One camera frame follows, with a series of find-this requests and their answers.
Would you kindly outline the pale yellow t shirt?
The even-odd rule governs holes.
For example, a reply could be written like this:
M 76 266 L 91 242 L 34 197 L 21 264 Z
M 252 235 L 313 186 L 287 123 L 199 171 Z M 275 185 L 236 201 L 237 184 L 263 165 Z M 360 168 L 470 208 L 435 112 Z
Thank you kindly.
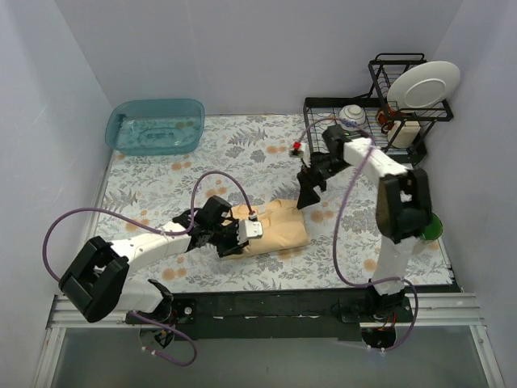
M 295 200 L 276 199 L 264 205 L 253 206 L 252 209 L 262 223 L 263 236 L 250 240 L 241 254 L 226 256 L 223 259 L 270 254 L 305 247 L 309 243 L 305 219 L 296 207 Z

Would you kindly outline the teal plastic basin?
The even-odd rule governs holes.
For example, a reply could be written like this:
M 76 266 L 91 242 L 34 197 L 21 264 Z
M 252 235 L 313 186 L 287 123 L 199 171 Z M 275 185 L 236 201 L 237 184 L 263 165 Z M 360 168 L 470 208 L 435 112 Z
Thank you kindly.
M 195 99 L 122 103 L 107 122 L 106 144 L 128 156 L 189 154 L 204 131 L 204 105 Z

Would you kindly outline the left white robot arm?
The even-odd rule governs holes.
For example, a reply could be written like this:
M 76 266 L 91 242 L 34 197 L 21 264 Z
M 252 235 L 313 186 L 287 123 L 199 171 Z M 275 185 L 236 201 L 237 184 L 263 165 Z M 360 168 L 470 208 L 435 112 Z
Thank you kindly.
M 262 235 L 255 212 L 237 219 L 227 201 L 212 196 L 154 232 L 114 241 L 90 238 L 59 280 L 59 289 L 89 323 L 112 311 L 134 311 L 165 323 L 174 310 L 173 293 L 157 280 L 134 280 L 137 271 L 206 245 L 214 246 L 219 257 L 239 255 Z

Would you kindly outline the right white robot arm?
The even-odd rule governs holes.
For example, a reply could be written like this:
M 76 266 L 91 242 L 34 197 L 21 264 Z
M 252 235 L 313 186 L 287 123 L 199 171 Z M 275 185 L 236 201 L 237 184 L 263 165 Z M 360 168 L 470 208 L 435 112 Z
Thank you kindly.
M 326 181 L 348 167 L 364 175 L 377 190 L 376 225 L 381 234 L 380 254 L 372 278 L 361 286 L 366 290 L 364 313 L 375 321 L 386 320 L 405 297 L 405 274 L 417 238 L 432 223 L 428 175 L 423 169 L 409 169 L 375 147 L 368 135 L 347 133 L 332 125 L 322 134 L 326 151 L 305 156 L 301 141 L 290 155 L 301 158 L 297 174 L 300 193 L 297 208 L 320 201 Z

